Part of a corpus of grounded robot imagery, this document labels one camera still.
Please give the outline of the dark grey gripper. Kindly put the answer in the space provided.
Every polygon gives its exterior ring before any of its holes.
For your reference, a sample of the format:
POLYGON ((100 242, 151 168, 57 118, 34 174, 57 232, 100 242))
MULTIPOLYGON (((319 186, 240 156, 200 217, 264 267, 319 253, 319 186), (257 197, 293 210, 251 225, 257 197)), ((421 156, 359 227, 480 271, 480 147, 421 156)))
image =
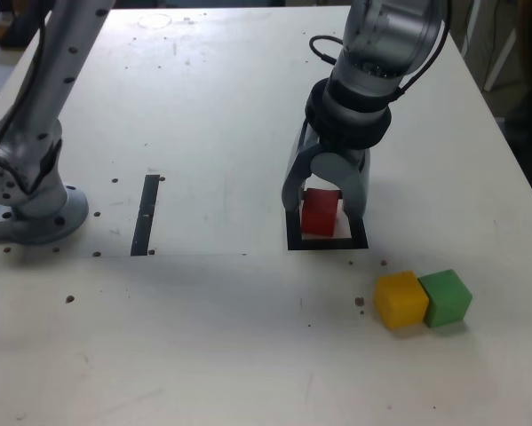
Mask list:
POLYGON ((348 217, 363 217, 369 191, 370 151, 342 147, 304 123, 290 152, 282 185, 285 210, 297 210, 305 181, 313 174, 342 193, 348 217))

